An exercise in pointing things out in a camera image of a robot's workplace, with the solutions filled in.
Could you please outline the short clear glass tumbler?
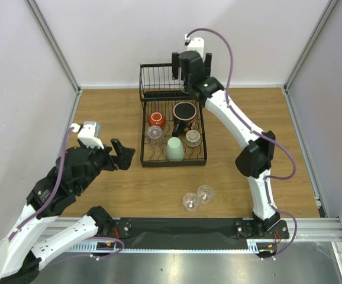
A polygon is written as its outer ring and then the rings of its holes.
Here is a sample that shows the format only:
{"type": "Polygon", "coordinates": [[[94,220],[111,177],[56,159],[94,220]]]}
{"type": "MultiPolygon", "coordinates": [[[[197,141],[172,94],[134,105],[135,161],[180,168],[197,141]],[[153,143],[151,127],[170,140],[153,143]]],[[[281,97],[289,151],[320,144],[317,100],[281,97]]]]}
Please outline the short clear glass tumbler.
{"type": "Polygon", "coordinates": [[[189,147],[197,147],[201,143],[201,135],[197,130],[189,130],[185,134],[185,143],[189,147]]]}

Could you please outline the clear stemless glass front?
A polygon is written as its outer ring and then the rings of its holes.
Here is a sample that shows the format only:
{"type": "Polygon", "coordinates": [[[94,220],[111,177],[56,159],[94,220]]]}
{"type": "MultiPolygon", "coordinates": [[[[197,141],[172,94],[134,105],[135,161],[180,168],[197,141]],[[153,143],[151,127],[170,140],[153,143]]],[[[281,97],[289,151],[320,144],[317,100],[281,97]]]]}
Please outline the clear stemless glass front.
{"type": "Polygon", "coordinates": [[[183,197],[183,206],[189,212],[195,211],[200,205],[199,196],[196,193],[187,193],[183,197]]]}

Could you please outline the clear stemless glass back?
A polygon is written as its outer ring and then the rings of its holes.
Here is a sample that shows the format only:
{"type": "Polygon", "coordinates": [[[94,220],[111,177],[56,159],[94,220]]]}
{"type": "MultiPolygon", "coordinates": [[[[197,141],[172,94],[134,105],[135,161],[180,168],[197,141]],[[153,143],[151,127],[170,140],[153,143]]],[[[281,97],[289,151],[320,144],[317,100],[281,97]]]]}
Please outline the clear stemless glass back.
{"type": "Polygon", "coordinates": [[[180,90],[185,94],[189,94],[189,92],[185,89],[184,85],[180,85],[180,90]]]}

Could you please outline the small orange black cup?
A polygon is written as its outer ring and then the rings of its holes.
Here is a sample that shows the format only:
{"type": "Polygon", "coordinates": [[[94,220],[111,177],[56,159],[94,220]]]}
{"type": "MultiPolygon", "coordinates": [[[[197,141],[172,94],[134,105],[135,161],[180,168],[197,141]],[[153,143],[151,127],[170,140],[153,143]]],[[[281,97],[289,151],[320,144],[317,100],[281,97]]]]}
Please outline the small orange black cup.
{"type": "Polygon", "coordinates": [[[166,117],[161,112],[152,112],[148,117],[149,126],[158,126],[163,128],[166,124],[166,117]]]}

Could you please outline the black skull pattern mug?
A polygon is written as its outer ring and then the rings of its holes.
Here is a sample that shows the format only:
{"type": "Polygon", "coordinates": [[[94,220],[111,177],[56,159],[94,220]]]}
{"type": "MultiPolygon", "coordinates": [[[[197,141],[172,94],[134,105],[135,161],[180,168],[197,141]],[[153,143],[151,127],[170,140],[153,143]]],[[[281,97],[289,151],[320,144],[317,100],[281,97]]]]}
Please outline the black skull pattern mug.
{"type": "Polygon", "coordinates": [[[172,136],[178,137],[195,128],[197,108],[190,102],[180,102],[173,108],[172,136]]]}

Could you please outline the pale green cup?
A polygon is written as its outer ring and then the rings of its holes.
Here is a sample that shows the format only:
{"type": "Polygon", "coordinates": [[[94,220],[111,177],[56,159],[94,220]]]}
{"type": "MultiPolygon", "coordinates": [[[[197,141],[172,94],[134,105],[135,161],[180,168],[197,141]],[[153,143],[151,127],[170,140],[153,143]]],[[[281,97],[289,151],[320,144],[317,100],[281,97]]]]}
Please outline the pale green cup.
{"type": "Polygon", "coordinates": [[[167,141],[167,159],[171,162],[181,162],[185,158],[185,151],[181,140],[171,137],[167,141]]]}

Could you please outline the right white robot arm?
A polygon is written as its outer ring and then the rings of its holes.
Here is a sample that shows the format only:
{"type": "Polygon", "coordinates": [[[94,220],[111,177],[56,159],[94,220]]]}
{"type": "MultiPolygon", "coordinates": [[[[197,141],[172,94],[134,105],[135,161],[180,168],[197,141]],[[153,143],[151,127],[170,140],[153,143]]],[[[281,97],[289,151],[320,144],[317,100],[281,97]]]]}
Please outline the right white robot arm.
{"type": "Polygon", "coordinates": [[[237,140],[241,153],[235,160],[238,171],[247,178],[253,199],[255,233],[267,238],[280,220],[273,200],[270,170],[275,150],[275,134],[253,124],[228,97],[226,89],[209,76],[197,51],[172,54],[172,75],[181,78],[190,97],[213,113],[237,140]]]}

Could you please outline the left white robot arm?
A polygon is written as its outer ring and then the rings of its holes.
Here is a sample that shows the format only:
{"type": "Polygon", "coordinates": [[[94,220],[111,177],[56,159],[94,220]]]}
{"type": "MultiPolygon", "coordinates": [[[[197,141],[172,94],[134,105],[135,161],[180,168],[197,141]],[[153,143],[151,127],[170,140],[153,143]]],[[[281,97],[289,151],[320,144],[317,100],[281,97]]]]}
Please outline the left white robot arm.
{"type": "Polygon", "coordinates": [[[0,241],[0,283],[30,283],[71,246],[115,231],[109,213],[94,206],[60,233],[44,241],[39,239],[103,170],[129,169],[135,150],[115,138],[111,143],[71,148],[66,147],[67,142],[62,143],[55,166],[35,184],[13,229],[0,241]]]}

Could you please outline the clear stemless glass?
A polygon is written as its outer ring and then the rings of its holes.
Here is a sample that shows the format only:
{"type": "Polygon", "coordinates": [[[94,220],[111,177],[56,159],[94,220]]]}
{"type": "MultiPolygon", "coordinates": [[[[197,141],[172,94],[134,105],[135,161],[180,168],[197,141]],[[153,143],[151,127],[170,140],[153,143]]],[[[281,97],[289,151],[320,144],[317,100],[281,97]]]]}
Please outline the clear stemless glass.
{"type": "Polygon", "coordinates": [[[185,94],[189,94],[189,92],[185,89],[184,85],[180,85],[180,90],[185,94]]]}
{"type": "Polygon", "coordinates": [[[211,188],[208,185],[202,185],[198,188],[197,193],[199,196],[200,202],[202,204],[207,204],[212,201],[214,197],[214,191],[213,188],[211,188]]]}
{"type": "Polygon", "coordinates": [[[196,193],[187,193],[183,197],[183,206],[189,212],[195,211],[200,205],[199,196],[196,193]]]}

